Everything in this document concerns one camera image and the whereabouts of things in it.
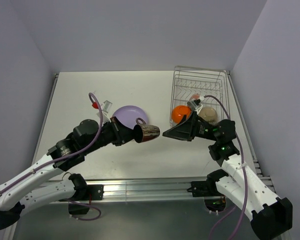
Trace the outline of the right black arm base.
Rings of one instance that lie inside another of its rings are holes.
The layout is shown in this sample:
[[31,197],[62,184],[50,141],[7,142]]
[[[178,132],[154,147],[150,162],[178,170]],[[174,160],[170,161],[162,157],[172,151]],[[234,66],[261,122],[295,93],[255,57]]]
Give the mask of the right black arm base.
[[219,193],[208,180],[192,181],[186,190],[194,198],[203,198],[204,205],[212,213],[220,213],[226,209],[226,197]]

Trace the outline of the dark brown mug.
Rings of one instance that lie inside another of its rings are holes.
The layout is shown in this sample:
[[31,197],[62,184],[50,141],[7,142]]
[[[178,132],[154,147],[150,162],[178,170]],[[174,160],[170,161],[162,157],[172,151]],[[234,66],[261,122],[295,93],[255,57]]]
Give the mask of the dark brown mug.
[[159,127],[147,124],[142,118],[138,117],[133,128],[133,138],[137,143],[144,143],[156,139],[160,135]]

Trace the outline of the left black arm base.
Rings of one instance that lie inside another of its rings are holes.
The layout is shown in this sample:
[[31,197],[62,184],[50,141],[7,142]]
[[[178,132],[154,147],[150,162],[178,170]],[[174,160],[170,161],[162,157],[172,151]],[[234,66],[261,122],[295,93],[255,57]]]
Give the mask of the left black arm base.
[[[81,193],[76,193],[73,197],[70,198],[74,202],[88,202],[89,205],[93,201],[101,201],[104,194],[104,185],[102,184],[92,184],[88,185],[86,190]],[[78,217],[84,216],[89,212],[90,208],[87,206],[81,206],[74,203],[68,203],[68,213],[70,215],[75,215]]]

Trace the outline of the pink coffee mug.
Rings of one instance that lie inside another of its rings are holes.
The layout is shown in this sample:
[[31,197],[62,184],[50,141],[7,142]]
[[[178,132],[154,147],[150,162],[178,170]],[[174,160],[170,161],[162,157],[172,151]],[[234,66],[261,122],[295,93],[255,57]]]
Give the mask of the pink coffee mug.
[[197,99],[199,99],[199,98],[200,98],[200,95],[196,93],[196,94],[193,94],[193,95],[190,97],[189,100],[190,100],[190,101],[191,101],[191,100],[197,100]]

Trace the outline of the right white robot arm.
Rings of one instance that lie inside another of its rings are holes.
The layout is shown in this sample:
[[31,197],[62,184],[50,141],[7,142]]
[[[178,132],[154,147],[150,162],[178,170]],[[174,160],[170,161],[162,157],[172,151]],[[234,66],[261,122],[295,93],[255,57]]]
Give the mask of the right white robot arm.
[[241,209],[260,240],[272,240],[292,228],[291,201],[279,197],[245,163],[242,148],[233,143],[237,138],[233,120],[209,124],[193,112],[162,135],[180,141],[198,137],[214,142],[208,150],[220,169],[207,175],[206,189],[212,195],[226,196]]

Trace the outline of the beige ceramic bowl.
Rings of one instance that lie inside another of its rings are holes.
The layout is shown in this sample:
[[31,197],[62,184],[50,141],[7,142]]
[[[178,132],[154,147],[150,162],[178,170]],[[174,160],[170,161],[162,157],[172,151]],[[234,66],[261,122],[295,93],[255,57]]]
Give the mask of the beige ceramic bowl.
[[218,113],[212,107],[203,107],[199,111],[198,116],[208,123],[216,123],[218,120]]

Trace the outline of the orange white bowl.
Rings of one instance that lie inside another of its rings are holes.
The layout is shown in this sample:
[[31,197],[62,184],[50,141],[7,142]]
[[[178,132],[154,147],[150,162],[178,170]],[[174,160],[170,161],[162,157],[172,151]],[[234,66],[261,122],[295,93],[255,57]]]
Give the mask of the orange white bowl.
[[186,105],[178,105],[171,112],[171,119],[174,123],[179,124],[184,116],[187,118],[192,113],[192,110]]

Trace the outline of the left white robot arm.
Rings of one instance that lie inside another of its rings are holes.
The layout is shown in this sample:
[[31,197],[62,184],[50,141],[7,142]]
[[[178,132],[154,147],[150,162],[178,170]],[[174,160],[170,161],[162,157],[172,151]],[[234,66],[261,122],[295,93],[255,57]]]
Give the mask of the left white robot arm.
[[65,139],[58,141],[40,160],[11,180],[0,185],[0,230],[29,211],[59,200],[78,201],[86,197],[88,185],[78,173],[41,188],[51,178],[82,163],[86,155],[113,144],[122,146],[135,139],[134,131],[116,117],[99,125],[83,120]]

